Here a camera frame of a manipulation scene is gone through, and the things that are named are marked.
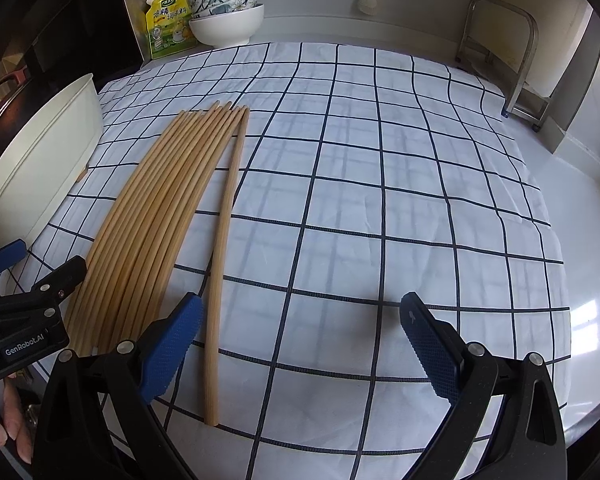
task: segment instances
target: white tablecloth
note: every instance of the white tablecloth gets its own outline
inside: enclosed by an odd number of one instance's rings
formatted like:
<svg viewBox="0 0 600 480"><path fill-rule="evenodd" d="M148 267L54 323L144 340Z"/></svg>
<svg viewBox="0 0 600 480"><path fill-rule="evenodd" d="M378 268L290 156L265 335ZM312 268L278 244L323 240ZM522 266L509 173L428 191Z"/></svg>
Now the white tablecloth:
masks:
<svg viewBox="0 0 600 480"><path fill-rule="evenodd" d="M252 110L222 297L221 425L201 422L203 330L152 404L201 480L402 478L448 409L398 320L410 290L494 355L541 353L566 403L560 246L501 122L501 92L383 50L257 44L107 84L88 176L26 261L0 276L0 293L29 290L86 256L173 116L216 100ZM163 314L204 287L230 151L193 218ZM41 362L47 372L53 360ZM461 475L486 446L496 401ZM104 411L124 448L109 401Z"/></svg>

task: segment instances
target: red handle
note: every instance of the red handle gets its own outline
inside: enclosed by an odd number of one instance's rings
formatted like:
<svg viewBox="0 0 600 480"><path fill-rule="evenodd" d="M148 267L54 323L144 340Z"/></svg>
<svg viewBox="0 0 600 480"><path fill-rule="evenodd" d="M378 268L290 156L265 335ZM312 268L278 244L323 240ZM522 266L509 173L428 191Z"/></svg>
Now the red handle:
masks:
<svg viewBox="0 0 600 480"><path fill-rule="evenodd" d="M26 66L23 66L19 70L14 70L13 72L3 75L0 78L0 85L9 79L15 79L17 86L22 85L27 80L27 76L24 73L25 69Z"/></svg>

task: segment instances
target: blue textured pad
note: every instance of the blue textured pad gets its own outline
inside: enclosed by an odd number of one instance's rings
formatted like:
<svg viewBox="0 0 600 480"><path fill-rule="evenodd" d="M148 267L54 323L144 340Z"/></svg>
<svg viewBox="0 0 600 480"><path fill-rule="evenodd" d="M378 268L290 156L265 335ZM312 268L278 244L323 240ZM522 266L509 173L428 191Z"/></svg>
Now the blue textured pad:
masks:
<svg viewBox="0 0 600 480"><path fill-rule="evenodd" d="M187 349L198 333L202 313L202 300L190 292L167 319L159 321L166 322L166 325L161 327L163 332L160 339L142 361L140 395L147 404L154 397L167 391Z"/></svg>
<svg viewBox="0 0 600 480"><path fill-rule="evenodd" d="M462 357L442 332L444 322L436 320L415 292L400 302L400 324L437 396L453 406L460 396L459 372Z"/></svg>
<svg viewBox="0 0 600 480"><path fill-rule="evenodd" d="M0 249L0 273L17 264L27 255L27 245L16 240Z"/></svg>

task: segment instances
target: silver bolt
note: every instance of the silver bolt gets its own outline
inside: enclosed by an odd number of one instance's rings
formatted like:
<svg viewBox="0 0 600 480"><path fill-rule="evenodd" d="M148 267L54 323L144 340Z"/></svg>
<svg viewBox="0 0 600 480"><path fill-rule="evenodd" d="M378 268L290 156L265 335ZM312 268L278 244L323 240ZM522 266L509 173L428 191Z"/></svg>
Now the silver bolt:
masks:
<svg viewBox="0 0 600 480"><path fill-rule="evenodd" d="M542 363L544 363L544 359L542 359L542 356L535 352L531 352L531 354L529 354L529 360L536 366L542 366Z"/></svg>
<svg viewBox="0 0 600 480"><path fill-rule="evenodd" d="M71 350L62 350L58 355L58 361L61 363L67 362L74 356L74 353Z"/></svg>
<svg viewBox="0 0 600 480"><path fill-rule="evenodd" d="M484 346L480 343L469 343L467 348L469 349L469 353L476 357L482 357L484 355Z"/></svg>
<svg viewBox="0 0 600 480"><path fill-rule="evenodd" d="M123 341L122 343L118 343L116 350L119 354L128 354L134 349L133 341Z"/></svg>

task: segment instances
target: yellow pouch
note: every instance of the yellow pouch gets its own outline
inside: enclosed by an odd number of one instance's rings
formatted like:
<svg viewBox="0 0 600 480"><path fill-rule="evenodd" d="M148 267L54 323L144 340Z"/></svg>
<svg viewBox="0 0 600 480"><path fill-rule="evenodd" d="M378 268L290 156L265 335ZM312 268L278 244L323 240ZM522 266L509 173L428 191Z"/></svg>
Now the yellow pouch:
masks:
<svg viewBox="0 0 600 480"><path fill-rule="evenodd" d="M187 0L154 0L146 14L152 59L198 44L189 28L190 19L191 8Z"/></svg>

